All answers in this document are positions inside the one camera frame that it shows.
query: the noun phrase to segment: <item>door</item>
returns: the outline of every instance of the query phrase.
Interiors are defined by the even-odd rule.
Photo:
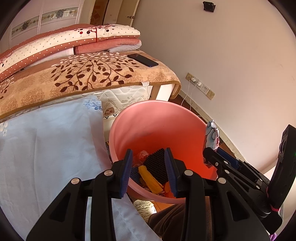
[[[116,23],[131,26],[139,1],[140,0],[123,0]]]

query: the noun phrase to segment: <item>yellow object in bucket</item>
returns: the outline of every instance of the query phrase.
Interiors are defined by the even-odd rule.
[[[163,185],[161,185],[152,176],[152,174],[147,170],[145,166],[139,166],[139,173],[152,193],[159,194],[163,191]]]

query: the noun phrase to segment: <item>smartphone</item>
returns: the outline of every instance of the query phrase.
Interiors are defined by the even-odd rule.
[[[141,64],[143,65],[146,65],[148,67],[154,67],[154,66],[157,66],[158,63],[154,62],[153,60],[151,59],[148,59],[146,57],[144,57],[143,55],[140,55],[140,54],[137,54],[137,53],[134,53],[134,54],[130,54],[128,55],[129,58],[132,58],[138,62],[140,62]]]

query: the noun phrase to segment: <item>metal screw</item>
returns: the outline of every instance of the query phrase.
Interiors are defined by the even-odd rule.
[[[218,179],[218,182],[221,183],[221,184],[225,184],[225,183],[226,183],[226,179],[220,177],[220,178]]]
[[[191,171],[191,170],[186,170],[186,171],[184,172],[184,174],[185,174],[186,176],[192,176],[192,175],[193,175],[193,171]]]
[[[112,172],[111,170],[106,170],[106,171],[104,172],[104,175],[105,175],[105,176],[112,176],[112,175],[113,175],[113,172]]]
[[[73,178],[72,180],[71,180],[71,183],[72,184],[78,184],[80,182],[80,180],[78,179],[78,178]]]

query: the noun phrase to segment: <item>beige wall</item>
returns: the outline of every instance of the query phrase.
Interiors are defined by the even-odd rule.
[[[141,32],[141,49],[168,65],[185,93],[187,72],[215,92],[210,101],[194,90],[192,99],[265,173],[275,165],[286,126],[296,127],[295,35],[268,0],[214,3],[210,13],[202,1],[141,0],[133,27]],[[293,187],[285,222],[295,194]]]

